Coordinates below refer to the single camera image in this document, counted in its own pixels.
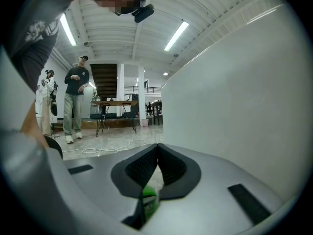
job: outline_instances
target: hand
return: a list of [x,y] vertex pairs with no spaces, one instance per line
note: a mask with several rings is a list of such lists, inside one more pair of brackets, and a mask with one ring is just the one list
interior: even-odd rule
[[81,87],[79,87],[78,92],[83,92],[84,91],[84,85],[82,85]]
[[80,80],[80,77],[78,75],[72,75],[70,78],[76,81]]

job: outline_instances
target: pillar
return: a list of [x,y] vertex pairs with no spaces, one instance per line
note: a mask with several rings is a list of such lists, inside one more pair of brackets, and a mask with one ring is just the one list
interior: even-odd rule
[[146,119],[146,107],[145,107],[145,76],[144,67],[138,66],[138,91],[139,91],[139,117],[140,120]]
[[[117,90],[116,90],[116,100],[124,100],[124,64],[119,64],[117,67]],[[122,106],[116,107],[116,116],[120,117],[123,115]]]

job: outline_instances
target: railing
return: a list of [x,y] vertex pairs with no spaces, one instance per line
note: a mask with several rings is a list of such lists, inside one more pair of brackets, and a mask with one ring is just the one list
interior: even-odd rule
[[[124,86],[124,93],[135,93],[139,94],[138,86]],[[159,87],[146,87],[145,93],[151,93],[151,94],[161,94],[161,88]]]

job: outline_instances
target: tiled floor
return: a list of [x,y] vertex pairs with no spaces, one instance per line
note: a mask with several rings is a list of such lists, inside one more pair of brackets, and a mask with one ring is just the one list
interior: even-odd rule
[[[77,140],[75,133],[73,133],[73,144],[66,144],[63,132],[58,132],[57,135],[60,136],[55,140],[58,142],[63,150],[63,159],[79,159],[88,158],[95,156],[103,156],[110,154],[111,152],[100,151],[98,153],[88,153],[82,154],[82,150],[75,149],[86,149],[86,148],[96,148],[96,149],[117,149],[120,147],[125,147],[129,144],[131,140],[145,140],[146,143],[160,143],[163,140],[163,125],[151,125],[149,127],[137,126],[137,134],[134,130],[130,128],[112,128],[104,129],[103,133],[99,132],[96,137],[96,130],[83,130],[83,138]],[[144,141],[133,141],[128,148],[144,145]],[[160,168],[157,167],[149,183],[150,186],[154,187],[156,190],[160,190],[163,186],[163,178]]]

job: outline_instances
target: white jacket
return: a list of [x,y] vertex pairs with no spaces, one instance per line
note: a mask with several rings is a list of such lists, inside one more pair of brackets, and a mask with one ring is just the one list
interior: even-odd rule
[[50,96],[51,92],[54,89],[54,77],[45,79],[45,86],[42,92],[43,97]]

